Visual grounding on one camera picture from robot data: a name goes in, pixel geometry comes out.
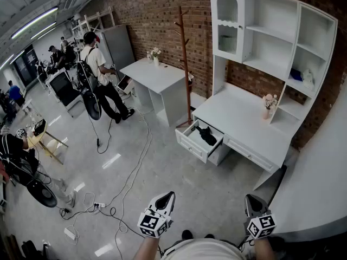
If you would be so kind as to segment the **white metal shelf rack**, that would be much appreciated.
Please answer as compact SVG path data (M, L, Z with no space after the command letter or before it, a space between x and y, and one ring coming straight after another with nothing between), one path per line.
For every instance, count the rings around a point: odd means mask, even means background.
M103 32L109 28L116 26L111 6L104 11L98 11L94 15L82 15L77 20L77 25L72 28L73 36L76 39L82 39L83 35L88 31L94 33Z

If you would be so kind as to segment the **black umbrella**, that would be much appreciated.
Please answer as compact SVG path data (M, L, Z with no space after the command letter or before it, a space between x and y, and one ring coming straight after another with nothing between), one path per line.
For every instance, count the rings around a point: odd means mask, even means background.
M205 141L209 146L214 146L217 143L216 138L212 135L211 129L209 126L206 128L201 128L200 126L194 126L192 128L193 132L197 132L196 134L199 134L200 138Z

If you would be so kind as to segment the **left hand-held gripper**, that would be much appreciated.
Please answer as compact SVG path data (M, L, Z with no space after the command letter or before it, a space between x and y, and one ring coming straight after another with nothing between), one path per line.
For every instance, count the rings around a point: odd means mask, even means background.
M150 201L149 208L140 214L138 221L138 228L143 235L160 238L170 228L173 221L169 215L174 209L175 200L175 193L167 192Z

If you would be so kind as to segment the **white drawer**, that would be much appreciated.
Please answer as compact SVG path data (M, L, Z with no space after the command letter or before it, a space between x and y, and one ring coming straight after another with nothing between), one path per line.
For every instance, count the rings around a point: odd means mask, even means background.
M213 145L208 144L208 142L201 136L200 132L203 129L209 129L210 135L216 139L216 142ZM176 128L175 133L177 142L204 163L207 162L208 157L212 155L214 150L219 147L224 136L222 132L200 119L196 119L183 131Z
M271 162L269 162L268 160L264 160L262 157L258 156L255 152L253 152L251 149L238 144L235 140L233 140L228 135L225 135L223 137L223 143L229 146L230 148L232 148L233 150L237 151L244 157L246 157L248 160L262 167L267 172L271 172L274 169L274 165Z

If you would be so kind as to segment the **person's right forearm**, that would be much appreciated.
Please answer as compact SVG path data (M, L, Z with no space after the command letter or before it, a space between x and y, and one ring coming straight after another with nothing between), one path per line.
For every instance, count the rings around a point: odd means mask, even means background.
M254 241L256 260L276 260L275 253L268 238L260 238Z

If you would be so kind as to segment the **black box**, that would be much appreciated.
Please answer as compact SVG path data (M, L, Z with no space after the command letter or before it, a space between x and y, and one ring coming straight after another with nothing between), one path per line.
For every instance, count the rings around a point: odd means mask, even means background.
M35 136L40 135L41 133L43 133L45 131L45 127L46 127L46 120L42 119L40 120L35 126L34 126L34 130L33 133Z

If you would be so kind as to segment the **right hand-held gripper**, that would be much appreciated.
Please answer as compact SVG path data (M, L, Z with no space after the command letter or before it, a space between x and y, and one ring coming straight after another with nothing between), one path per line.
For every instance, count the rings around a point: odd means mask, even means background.
M273 233L277 223L275 216L267 212L268 205L263 199L253 194L245 196L246 236L250 236L252 239L262 239Z

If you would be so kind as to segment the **brown wooden coat rack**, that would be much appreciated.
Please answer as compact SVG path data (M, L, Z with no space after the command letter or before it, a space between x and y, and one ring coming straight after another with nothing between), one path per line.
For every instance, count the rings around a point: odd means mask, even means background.
M191 117L191 99L190 99L191 87L189 85L189 70L188 70L188 60L187 60L187 50L186 50L186 46L189 42L189 39L185 38L184 23L183 23L183 16L186 15L188 12L189 12L188 10L183 12L182 7L179 5L178 6L178 22L174 22L174 24L176 26L178 26L180 29L180 31L175 30L175 33L177 33L181 37L182 59L179 60L179 64L181 65L181 67L183 68L183 70L185 72L185 86L186 86L187 112L188 112L187 121L176 126L176 128L188 127L193 122L193 119Z

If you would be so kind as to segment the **grey metal cabinet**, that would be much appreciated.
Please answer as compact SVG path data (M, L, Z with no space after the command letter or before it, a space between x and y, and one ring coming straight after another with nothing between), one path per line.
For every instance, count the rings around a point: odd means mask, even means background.
M113 83L117 84L125 76L120 70L135 61L127 27L126 25L117 25L99 30L96 35L100 39L96 46L104 55L105 67L111 68L113 65L117 71L116 75L110 75Z

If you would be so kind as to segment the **ceiling tube light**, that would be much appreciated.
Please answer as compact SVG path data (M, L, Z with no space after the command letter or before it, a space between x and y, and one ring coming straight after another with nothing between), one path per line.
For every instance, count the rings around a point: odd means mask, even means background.
M29 29L31 26L33 26L34 24L36 24L37 22L39 22L40 20L46 18L47 16L51 15L52 13L56 12L58 10L58 7L55 6L47 11L45 11L44 13L42 13L41 15L35 17L34 19L32 19L30 22L26 23L24 26L22 26L20 29L18 29L15 33L13 33L11 35L11 39L15 39L17 38L20 34L22 34L24 31L26 31L27 29Z
M33 39L37 38L39 35L41 35L42 33L46 32L48 29L54 27L55 25L56 25L56 22L53 22L52 24L50 24L49 26L45 27L44 29L39 31L37 34L32 36L30 39L33 40Z

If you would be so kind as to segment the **black bag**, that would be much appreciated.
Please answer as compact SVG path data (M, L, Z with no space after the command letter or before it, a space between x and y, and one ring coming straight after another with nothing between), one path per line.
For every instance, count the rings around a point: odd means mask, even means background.
M47 247L48 245L44 244L43 249L40 251L31 240L23 242L21 246L27 260L48 260L46 252Z

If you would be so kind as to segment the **white closed drawer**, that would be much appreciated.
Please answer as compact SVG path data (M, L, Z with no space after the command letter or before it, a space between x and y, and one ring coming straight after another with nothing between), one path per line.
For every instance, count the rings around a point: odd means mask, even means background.
M225 135L223 137L223 143L229 146L230 148L232 148L233 150L237 151L244 157L246 157L248 160L262 167L267 172L271 172L274 169L274 165L271 162L269 162L268 160L264 160L262 157L258 156L255 152L253 152L251 149L238 144L235 140L233 140L228 135Z

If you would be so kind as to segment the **white flower vase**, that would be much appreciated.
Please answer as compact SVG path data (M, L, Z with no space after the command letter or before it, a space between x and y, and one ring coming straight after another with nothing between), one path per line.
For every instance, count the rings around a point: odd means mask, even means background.
M159 66L159 55L162 53L161 49L154 47L151 51L147 51L147 58L154 63L156 67Z

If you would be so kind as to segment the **yellow round table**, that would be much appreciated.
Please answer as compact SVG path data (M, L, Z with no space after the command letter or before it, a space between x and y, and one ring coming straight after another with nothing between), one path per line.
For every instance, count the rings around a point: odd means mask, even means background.
M58 144L68 148L68 145L63 141L59 140L47 131L48 124L46 124L45 131L38 136L33 133L34 127L31 129L29 136L27 137L29 148L36 148L40 146L45 154L52 159L56 160L59 164L63 165L63 162L55 155ZM51 140L46 145L44 144L43 138L49 136Z

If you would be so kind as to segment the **white hutch shelf cabinet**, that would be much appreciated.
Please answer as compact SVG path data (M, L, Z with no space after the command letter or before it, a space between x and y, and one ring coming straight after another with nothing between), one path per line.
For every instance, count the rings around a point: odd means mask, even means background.
M213 53L284 83L270 124L294 134L325 80L336 41L336 18L298 0L210 0ZM314 90L291 78L309 69Z

